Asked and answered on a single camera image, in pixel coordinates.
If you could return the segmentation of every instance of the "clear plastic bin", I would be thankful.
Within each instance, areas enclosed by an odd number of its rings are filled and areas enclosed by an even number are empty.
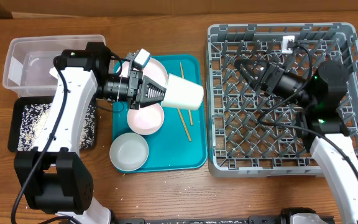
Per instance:
[[[106,41],[102,35],[24,37],[11,41],[2,85],[22,96],[53,96],[57,79],[49,74],[53,58],[65,49],[84,50],[88,42]]]

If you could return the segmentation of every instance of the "robotic arm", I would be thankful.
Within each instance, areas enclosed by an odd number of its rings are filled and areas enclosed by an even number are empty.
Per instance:
[[[112,222],[112,211],[93,197],[92,176],[80,159],[80,134],[88,105],[95,96],[126,101],[128,108],[138,110],[163,101],[166,92],[165,87],[143,76],[142,69],[150,58],[147,51],[142,49],[127,56],[128,77],[108,74],[113,56],[102,42],[88,42],[85,50],[64,50],[55,58],[60,77],[44,129],[32,149],[17,152],[14,159],[17,177],[31,209],[68,215],[82,224]],[[46,174],[44,170],[51,166],[56,166],[57,173]],[[17,205],[12,210],[13,223]]]
[[[295,47],[293,42],[285,42],[284,39],[283,45]],[[296,128],[297,136],[303,140],[305,149],[322,169],[338,205],[342,222],[358,223],[358,160],[352,139],[337,111],[347,92],[349,73],[346,68],[336,61],[325,61],[317,68],[313,77],[305,80],[296,74],[285,72],[276,62],[237,59],[234,65],[254,91],[263,90],[267,95],[275,94],[304,108],[296,114],[297,127],[292,127]],[[267,124],[289,128],[279,123]],[[281,223],[322,223],[314,215],[302,211],[288,217],[290,218],[286,222],[282,220]]]

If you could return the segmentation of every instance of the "pink bowl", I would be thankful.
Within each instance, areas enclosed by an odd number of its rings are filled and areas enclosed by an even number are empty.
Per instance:
[[[164,110],[158,103],[139,110],[129,110],[127,122],[137,134],[153,134],[161,128],[164,122]]]

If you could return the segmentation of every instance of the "chopstick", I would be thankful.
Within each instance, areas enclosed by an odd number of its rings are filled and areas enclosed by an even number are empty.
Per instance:
[[[177,109],[178,109],[178,113],[179,113],[179,116],[180,116],[180,119],[181,119],[181,123],[183,124],[183,127],[185,128],[187,138],[189,139],[189,141],[191,141],[191,137],[190,137],[189,131],[187,130],[185,120],[183,119],[183,116],[181,115],[181,112],[180,112],[179,108],[177,108]]]
[[[181,66],[181,62],[180,62],[180,71],[181,71],[181,77],[185,78],[185,75],[183,74],[183,67]],[[193,118],[191,117],[191,110],[189,110],[189,117],[190,117],[190,125],[193,125]]]

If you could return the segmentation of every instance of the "plastic crate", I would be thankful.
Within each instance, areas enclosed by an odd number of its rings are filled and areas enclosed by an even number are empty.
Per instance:
[[[206,46],[206,85],[209,171],[215,177],[323,176],[294,129],[257,124],[262,111],[279,99],[252,91],[234,67],[237,58],[278,60],[287,72],[306,78],[307,54],[295,49],[296,56],[282,55],[284,35],[309,41],[313,72],[321,62],[336,60],[352,73],[338,110],[350,130],[358,158],[358,40],[351,24],[212,25]],[[300,109],[283,106],[266,118],[294,124]]]

